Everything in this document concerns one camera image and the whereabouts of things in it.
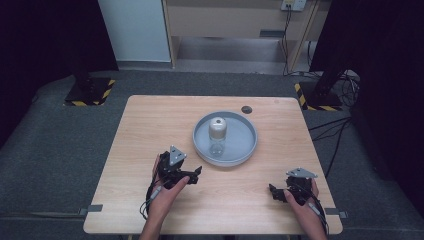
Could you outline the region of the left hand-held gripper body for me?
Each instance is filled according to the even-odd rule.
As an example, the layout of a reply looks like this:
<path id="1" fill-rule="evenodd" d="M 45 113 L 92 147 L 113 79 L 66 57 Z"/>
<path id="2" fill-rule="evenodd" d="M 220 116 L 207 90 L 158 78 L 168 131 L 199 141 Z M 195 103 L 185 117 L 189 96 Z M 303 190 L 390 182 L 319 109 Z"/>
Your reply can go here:
<path id="1" fill-rule="evenodd" d="M 169 151 L 165 151 L 159 155 L 157 173 L 166 189 L 171 189 L 184 177 L 181 173 L 181 166 L 186 157 L 187 155 L 174 145 L 170 146 Z"/>

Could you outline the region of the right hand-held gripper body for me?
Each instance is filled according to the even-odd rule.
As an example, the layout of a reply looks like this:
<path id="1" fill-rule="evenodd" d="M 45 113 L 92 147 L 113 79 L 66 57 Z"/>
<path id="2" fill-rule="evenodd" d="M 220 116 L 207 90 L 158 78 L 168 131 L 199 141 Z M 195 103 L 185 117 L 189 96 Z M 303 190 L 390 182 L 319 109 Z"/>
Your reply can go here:
<path id="1" fill-rule="evenodd" d="M 318 189 L 316 174 L 303 168 L 297 168 L 287 173 L 284 190 L 286 202 L 293 208 L 316 206 L 318 201 Z"/>

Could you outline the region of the clear bottle with grey cap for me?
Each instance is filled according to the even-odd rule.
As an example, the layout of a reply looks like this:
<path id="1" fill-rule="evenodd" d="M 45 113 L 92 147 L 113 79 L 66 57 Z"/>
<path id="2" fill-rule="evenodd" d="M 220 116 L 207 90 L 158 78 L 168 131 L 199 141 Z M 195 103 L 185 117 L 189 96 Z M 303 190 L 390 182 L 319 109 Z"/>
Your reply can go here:
<path id="1" fill-rule="evenodd" d="M 215 157 L 222 156 L 227 135 L 226 119 L 222 117 L 212 118 L 209 122 L 208 132 L 210 139 L 209 152 Z"/>

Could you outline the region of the grey round tray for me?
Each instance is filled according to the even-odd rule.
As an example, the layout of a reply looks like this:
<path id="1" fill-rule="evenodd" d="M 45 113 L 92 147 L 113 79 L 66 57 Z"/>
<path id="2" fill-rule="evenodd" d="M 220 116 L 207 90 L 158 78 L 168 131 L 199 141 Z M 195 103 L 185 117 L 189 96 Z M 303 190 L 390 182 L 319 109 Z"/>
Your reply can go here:
<path id="1" fill-rule="evenodd" d="M 225 150 L 219 157 L 209 152 L 208 127 L 214 117 L 225 118 L 227 122 Z M 239 113 L 217 111 L 205 115 L 198 121 L 193 129 L 192 139 L 196 152 L 203 160 L 219 167 L 233 167 L 251 157 L 257 146 L 258 134 L 254 124 Z"/>

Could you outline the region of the person's right hand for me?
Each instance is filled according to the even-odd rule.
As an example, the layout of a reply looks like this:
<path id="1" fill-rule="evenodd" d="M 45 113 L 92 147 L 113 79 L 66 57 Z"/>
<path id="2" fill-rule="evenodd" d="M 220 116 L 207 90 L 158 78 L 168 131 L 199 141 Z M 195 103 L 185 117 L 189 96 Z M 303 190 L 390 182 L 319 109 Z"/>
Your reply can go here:
<path id="1" fill-rule="evenodd" d="M 284 195 L 300 225 L 313 225 L 321 223 L 319 216 L 309 206 L 309 203 L 315 204 L 312 197 L 309 197 L 304 205 L 299 205 L 291 192 L 285 190 Z"/>

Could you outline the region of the person's left hand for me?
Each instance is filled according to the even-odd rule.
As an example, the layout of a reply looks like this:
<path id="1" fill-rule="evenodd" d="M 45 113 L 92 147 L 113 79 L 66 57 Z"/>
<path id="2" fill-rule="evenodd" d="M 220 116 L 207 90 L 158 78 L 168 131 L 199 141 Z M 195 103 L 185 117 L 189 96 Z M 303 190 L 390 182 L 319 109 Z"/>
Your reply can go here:
<path id="1" fill-rule="evenodd" d="M 171 189 L 160 190 L 149 205 L 148 219 L 163 221 L 171 210 L 178 194 L 188 184 L 189 180 L 189 177 L 183 177 Z"/>

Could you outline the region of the black stand with striped base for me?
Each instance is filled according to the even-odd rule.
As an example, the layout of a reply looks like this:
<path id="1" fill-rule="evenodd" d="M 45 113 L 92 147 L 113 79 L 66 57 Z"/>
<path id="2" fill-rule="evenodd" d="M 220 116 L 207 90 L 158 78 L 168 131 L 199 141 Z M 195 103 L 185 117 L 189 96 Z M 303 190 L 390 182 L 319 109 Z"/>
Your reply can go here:
<path id="1" fill-rule="evenodd" d="M 67 106 L 103 105 L 115 81 L 108 77 L 92 77 L 75 50 L 69 50 L 68 67 L 75 78 L 65 98 Z"/>
<path id="2" fill-rule="evenodd" d="M 332 91 L 343 69 L 329 67 L 316 82 L 299 82 L 295 85 L 300 106 L 304 110 L 338 111 L 342 102 Z"/>

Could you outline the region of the white panel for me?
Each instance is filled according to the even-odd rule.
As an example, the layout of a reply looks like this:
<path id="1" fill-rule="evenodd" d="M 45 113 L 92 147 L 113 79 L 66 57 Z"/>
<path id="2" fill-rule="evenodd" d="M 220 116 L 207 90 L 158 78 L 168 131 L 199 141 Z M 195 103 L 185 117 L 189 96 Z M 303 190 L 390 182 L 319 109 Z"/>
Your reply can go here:
<path id="1" fill-rule="evenodd" d="M 171 61 L 162 0 L 98 2 L 117 61 Z"/>

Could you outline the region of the dark curtain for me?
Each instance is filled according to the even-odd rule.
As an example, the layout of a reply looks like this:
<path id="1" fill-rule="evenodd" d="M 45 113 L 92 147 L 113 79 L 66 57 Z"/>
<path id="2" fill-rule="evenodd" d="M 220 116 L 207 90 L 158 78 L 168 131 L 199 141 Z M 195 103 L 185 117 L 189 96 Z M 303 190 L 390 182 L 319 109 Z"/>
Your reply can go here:
<path id="1" fill-rule="evenodd" d="M 0 0 L 0 148 L 40 87 L 117 68 L 99 0 Z"/>
<path id="2" fill-rule="evenodd" d="M 352 113 L 370 160 L 424 217 L 424 0 L 331 0 L 311 69 L 320 90 L 359 76 Z"/>

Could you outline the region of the white power strip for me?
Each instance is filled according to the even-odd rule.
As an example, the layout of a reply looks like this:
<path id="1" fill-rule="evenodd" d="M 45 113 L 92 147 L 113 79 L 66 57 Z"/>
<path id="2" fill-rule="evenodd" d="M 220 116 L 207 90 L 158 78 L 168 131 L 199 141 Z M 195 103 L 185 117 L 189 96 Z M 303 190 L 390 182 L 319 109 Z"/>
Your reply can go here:
<path id="1" fill-rule="evenodd" d="M 298 11 L 304 10 L 307 0 L 282 0 L 282 11 Z"/>

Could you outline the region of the grey table bracket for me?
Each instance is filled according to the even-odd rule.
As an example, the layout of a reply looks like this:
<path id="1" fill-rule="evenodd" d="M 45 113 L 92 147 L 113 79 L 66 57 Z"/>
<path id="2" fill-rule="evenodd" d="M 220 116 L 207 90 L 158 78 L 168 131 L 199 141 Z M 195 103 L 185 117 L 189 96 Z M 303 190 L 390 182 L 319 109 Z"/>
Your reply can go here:
<path id="1" fill-rule="evenodd" d="M 341 219 L 347 219 L 349 217 L 347 211 L 341 211 L 338 208 L 324 208 L 326 215 L 337 215 Z"/>
<path id="2" fill-rule="evenodd" d="M 86 208 L 80 208 L 78 211 L 79 216 L 86 216 L 90 212 L 101 212 L 103 209 L 103 204 L 94 204 L 89 205 Z"/>

